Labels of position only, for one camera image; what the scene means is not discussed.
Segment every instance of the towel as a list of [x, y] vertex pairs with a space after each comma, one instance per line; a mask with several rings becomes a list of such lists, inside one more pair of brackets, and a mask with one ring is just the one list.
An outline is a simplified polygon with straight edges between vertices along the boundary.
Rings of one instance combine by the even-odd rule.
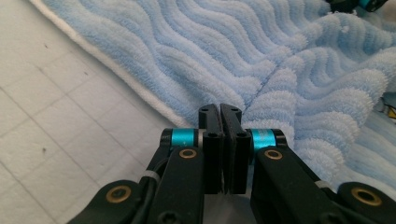
[[396, 91], [394, 0], [354, 14], [321, 0], [30, 1], [177, 126], [235, 105], [335, 189], [356, 180], [396, 199], [394, 124], [373, 110]]

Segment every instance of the striped towel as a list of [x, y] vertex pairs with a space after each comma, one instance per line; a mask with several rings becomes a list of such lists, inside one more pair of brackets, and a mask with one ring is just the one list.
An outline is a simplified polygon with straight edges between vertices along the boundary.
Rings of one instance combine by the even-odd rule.
[[396, 199], [395, 128], [372, 112], [396, 91], [396, 23], [381, 12], [332, 14], [321, 0], [31, 2], [177, 126], [196, 127], [202, 105], [235, 105], [244, 127], [281, 129], [335, 188], [357, 180]]

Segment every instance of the grid-patterned surface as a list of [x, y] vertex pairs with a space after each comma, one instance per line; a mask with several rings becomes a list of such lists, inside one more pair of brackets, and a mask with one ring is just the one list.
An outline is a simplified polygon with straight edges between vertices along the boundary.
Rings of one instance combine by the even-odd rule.
[[24, 0], [0, 1], [0, 223], [65, 223], [172, 124]]

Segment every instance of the gold washer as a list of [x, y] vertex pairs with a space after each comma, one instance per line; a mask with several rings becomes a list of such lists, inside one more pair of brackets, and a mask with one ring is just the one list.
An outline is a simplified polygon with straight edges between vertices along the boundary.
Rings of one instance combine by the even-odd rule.
[[[191, 155], [185, 155], [185, 154], [184, 154], [185, 152], [190, 152]], [[196, 152], [194, 149], [186, 148], [186, 149], [181, 150], [181, 151], [178, 153], [178, 155], [179, 155], [181, 158], [183, 158], [183, 159], [192, 159], [192, 158], [194, 158], [194, 157], [197, 155], [197, 152]]]
[[264, 152], [264, 155], [265, 155], [266, 157], [268, 157], [269, 159], [271, 159], [271, 160], [276, 160], [276, 161], [282, 159], [282, 157], [283, 157], [282, 153], [280, 153], [280, 152], [278, 152], [278, 151], [276, 151], [276, 150], [273, 150], [273, 149], [266, 150], [266, 151]]
[[[116, 198], [116, 197], [113, 196], [113, 193], [114, 193], [116, 190], [119, 190], [119, 189], [125, 190], [125, 194], [122, 195], [122, 196], [119, 197], [119, 198]], [[129, 188], [128, 186], [124, 186], [124, 185], [116, 186], [116, 187], [114, 187], [113, 189], [111, 189], [111, 190], [108, 191], [108, 193], [107, 193], [107, 195], [106, 195], [106, 199], [107, 199], [107, 201], [110, 202], [110, 203], [122, 203], [123, 201], [127, 200], [127, 199], [129, 198], [129, 196], [131, 196], [131, 193], [132, 193], [132, 190], [131, 190], [131, 188]]]
[[[371, 206], [379, 206], [382, 204], [381, 198], [378, 197], [375, 193], [368, 189], [362, 189], [362, 188], [353, 188], [351, 190], [353, 197], [355, 197], [357, 200], [359, 200], [361, 203], [366, 203]], [[372, 200], [367, 200], [359, 195], [359, 193], [366, 193], [373, 197]]]

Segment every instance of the brass screw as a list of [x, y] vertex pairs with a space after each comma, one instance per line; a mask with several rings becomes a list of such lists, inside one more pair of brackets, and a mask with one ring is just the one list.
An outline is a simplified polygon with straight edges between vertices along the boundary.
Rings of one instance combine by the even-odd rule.
[[122, 203], [131, 196], [132, 190], [128, 186], [116, 186], [109, 190], [106, 199], [110, 203]]
[[368, 189], [363, 188], [353, 188], [351, 190], [353, 197], [355, 197], [361, 203], [365, 203], [371, 206], [379, 206], [382, 204], [381, 198], [375, 193]]
[[280, 153], [280, 152], [278, 152], [276, 150], [273, 150], [273, 149], [266, 150], [264, 152], [264, 155], [266, 157], [268, 157], [269, 159], [275, 160], [275, 161], [280, 160], [283, 157], [282, 153]]
[[192, 159], [197, 155], [197, 152], [194, 149], [183, 149], [181, 150], [178, 155], [183, 159]]

